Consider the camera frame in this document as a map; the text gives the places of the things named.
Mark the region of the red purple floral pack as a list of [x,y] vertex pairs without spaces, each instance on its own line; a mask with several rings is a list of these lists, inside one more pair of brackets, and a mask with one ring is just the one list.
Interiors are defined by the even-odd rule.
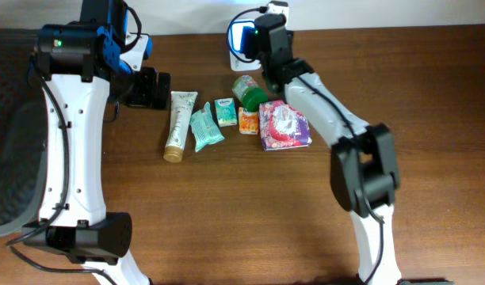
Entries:
[[284,101],[260,104],[259,127],[265,151],[308,147],[312,143],[307,119]]

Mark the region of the green tissue pack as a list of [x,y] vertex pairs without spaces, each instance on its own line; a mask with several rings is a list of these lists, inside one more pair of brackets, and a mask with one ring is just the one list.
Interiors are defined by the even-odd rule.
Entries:
[[220,127],[229,127],[238,124],[235,111],[235,102],[232,98],[215,100],[216,118]]

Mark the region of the teal wet wipes pack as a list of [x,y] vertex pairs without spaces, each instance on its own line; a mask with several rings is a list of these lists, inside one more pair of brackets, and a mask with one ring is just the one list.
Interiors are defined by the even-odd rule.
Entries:
[[195,151],[201,151],[207,145],[214,145],[224,140],[220,129],[213,119],[209,102],[191,115],[190,126],[195,138]]

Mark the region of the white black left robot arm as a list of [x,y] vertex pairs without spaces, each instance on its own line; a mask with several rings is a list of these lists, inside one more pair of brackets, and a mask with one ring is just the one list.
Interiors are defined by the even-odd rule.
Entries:
[[84,1],[78,20],[39,31],[30,63],[48,109],[47,172],[20,242],[65,256],[74,274],[102,284],[150,282],[130,251],[131,216],[108,211],[101,186],[106,105],[163,110],[170,95],[170,75],[143,66],[151,38],[127,30],[136,17],[123,1]]

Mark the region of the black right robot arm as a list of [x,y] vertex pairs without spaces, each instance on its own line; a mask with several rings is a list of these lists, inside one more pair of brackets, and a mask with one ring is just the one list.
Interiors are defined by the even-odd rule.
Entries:
[[269,90],[299,111],[330,148],[330,187],[349,212],[359,252],[358,280],[397,284],[402,273],[395,257],[392,219],[400,186],[395,140],[383,123],[355,116],[292,53],[292,32],[283,14],[265,13],[242,31],[242,53],[262,65]]

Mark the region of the white tube gold cap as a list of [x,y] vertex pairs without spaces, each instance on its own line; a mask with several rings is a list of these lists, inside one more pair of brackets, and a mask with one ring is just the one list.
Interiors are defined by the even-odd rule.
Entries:
[[170,131],[163,158],[168,162],[182,161],[189,122],[198,92],[172,91]]

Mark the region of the green lid jar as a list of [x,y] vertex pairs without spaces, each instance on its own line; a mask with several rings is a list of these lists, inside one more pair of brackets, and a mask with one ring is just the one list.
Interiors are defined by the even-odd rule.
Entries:
[[260,104],[266,103],[269,97],[250,75],[242,75],[233,84],[232,91],[250,112],[257,112]]

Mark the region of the orange tissue pack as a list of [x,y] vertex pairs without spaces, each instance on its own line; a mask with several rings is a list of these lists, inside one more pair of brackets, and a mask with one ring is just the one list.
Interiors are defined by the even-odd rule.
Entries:
[[258,112],[249,112],[244,107],[238,111],[239,132],[244,135],[257,135],[259,132]]

